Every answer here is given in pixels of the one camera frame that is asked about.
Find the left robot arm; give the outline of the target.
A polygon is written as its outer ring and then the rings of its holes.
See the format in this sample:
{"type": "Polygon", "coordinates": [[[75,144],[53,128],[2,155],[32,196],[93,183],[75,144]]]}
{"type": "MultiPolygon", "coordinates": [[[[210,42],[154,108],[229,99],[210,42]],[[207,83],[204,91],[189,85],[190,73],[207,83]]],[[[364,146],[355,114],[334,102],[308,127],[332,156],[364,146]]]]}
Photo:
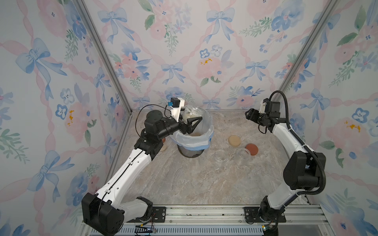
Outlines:
{"type": "Polygon", "coordinates": [[[104,236],[119,232],[125,222],[153,219],[153,203],[137,197],[134,201],[122,203],[130,186],[147,167],[163,146],[163,139],[176,131],[191,134],[201,123],[202,117],[183,120],[180,109],[172,109],[171,118],[161,111],[150,111],[133,151],[115,175],[95,194],[87,193],[81,202],[83,221],[104,236]]]}

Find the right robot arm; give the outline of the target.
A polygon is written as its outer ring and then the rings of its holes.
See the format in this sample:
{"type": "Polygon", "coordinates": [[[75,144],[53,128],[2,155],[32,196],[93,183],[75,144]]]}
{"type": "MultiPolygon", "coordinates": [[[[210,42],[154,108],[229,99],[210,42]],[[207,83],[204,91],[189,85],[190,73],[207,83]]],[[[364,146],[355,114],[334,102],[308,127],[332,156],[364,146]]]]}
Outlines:
{"type": "Polygon", "coordinates": [[[305,144],[289,121],[280,116],[279,109],[279,102],[265,99],[259,110],[250,109],[245,113],[247,120],[275,135],[290,157],[283,171],[282,184],[260,204],[257,217],[263,222],[276,220],[297,197],[317,195],[325,188],[326,157],[305,144]]]}

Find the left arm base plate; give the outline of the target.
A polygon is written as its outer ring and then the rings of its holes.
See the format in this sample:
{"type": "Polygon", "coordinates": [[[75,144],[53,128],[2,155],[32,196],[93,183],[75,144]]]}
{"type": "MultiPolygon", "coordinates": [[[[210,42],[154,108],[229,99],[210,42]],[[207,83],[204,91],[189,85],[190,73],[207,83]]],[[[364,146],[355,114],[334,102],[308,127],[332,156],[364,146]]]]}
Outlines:
{"type": "Polygon", "coordinates": [[[152,207],[148,209],[143,217],[135,218],[128,223],[147,223],[153,221],[154,223],[164,223],[166,218],[166,207],[152,207]]]}

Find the white trash bag liner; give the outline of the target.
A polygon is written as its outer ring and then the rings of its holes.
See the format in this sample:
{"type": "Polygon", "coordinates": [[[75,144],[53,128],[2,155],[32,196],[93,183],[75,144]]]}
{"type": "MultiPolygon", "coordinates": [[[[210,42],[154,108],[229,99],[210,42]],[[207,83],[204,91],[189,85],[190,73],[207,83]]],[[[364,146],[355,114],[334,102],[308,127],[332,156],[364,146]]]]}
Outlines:
{"type": "Polygon", "coordinates": [[[184,119],[194,118],[194,115],[201,115],[202,121],[199,122],[192,134],[182,134],[180,131],[176,131],[170,138],[175,144],[190,151],[208,149],[214,135],[213,119],[205,109],[190,105],[182,114],[184,119]]]}

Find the glass jar with rice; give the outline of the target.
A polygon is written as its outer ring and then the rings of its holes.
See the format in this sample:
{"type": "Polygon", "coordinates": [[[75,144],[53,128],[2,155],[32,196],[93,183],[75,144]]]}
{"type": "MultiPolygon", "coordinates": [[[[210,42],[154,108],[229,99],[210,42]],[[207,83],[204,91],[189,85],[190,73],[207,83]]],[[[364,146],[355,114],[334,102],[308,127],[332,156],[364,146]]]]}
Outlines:
{"type": "Polygon", "coordinates": [[[228,154],[223,149],[215,151],[214,158],[217,164],[225,164],[228,162],[228,154]]]}

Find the aluminium front rail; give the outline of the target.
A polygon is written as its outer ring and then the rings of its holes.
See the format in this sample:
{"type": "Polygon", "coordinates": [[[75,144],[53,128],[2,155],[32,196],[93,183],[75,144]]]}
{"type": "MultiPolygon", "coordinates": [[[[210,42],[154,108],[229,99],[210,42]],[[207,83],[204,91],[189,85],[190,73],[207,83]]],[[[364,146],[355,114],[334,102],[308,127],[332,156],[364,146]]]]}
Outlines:
{"type": "Polygon", "coordinates": [[[257,217],[257,205],[157,205],[147,224],[120,223],[117,236],[333,236],[319,205],[293,205],[279,223],[257,217]]]}

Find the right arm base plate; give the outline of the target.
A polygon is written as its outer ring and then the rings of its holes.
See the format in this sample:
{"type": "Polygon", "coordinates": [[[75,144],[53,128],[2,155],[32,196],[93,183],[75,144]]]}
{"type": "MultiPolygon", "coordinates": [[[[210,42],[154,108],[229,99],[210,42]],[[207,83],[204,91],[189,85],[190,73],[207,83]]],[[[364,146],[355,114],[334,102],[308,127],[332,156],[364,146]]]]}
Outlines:
{"type": "Polygon", "coordinates": [[[277,209],[261,209],[260,206],[246,206],[243,207],[245,214],[245,221],[252,223],[270,223],[276,222],[286,223],[286,217],[283,212],[277,209]]]}

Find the green lid jar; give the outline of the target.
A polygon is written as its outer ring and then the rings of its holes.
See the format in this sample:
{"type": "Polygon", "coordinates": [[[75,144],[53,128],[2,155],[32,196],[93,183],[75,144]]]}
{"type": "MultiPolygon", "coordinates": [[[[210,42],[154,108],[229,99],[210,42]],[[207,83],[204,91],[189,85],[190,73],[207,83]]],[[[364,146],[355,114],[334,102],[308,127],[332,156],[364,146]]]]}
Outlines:
{"type": "Polygon", "coordinates": [[[200,107],[195,107],[192,105],[188,105],[185,107],[185,110],[182,113],[182,119],[185,124],[188,123],[188,119],[203,117],[205,114],[205,110],[200,107]]]}

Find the black mesh trash bin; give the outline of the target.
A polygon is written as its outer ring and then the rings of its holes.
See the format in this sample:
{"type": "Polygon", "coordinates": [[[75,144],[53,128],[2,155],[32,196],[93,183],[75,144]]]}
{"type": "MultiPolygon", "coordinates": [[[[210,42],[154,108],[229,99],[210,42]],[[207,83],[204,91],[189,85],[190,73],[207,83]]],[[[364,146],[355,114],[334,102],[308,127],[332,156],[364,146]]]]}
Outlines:
{"type": "Polygon", "coordinates": [[[197,158],[199,156],[201,156],[204,152],[204,150],[188,150],[182,146],[177,146],[178,148],[178,151],[180,152],[180,154],[184,157],[187,157],[187,158],[197,158]]]}

